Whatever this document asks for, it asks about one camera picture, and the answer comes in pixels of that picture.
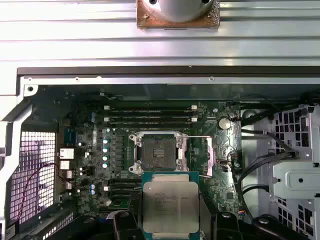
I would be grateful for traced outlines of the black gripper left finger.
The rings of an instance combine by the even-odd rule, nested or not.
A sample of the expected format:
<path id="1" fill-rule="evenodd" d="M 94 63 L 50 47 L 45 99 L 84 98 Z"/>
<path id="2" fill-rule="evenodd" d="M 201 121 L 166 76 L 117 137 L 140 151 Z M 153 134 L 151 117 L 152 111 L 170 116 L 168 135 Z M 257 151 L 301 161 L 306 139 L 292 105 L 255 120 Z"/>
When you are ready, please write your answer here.
<path id="1" fill-rule="evenodd" d="M 121 210 L 114 212 L 111 218 L 104 220 L 88 218 L 82 226 L 73 227 L 72 240 L 142 240 L 143 232 L 139 228 L 132 212 Z"/>

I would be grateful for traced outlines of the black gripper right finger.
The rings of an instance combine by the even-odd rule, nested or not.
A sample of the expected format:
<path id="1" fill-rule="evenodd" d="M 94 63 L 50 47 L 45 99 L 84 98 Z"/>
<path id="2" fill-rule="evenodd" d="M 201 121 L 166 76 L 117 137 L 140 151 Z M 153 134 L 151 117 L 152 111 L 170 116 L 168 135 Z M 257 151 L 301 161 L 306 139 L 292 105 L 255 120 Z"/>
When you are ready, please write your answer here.
<path id="1" fill-rule="evenodd" d="M 219 211 L 208 199 L 199 200 L 199 211 L 199 227 L 206 240 L 307 239 L 270 214 L 256 217 L 249 224 L 229 211 Z"/>

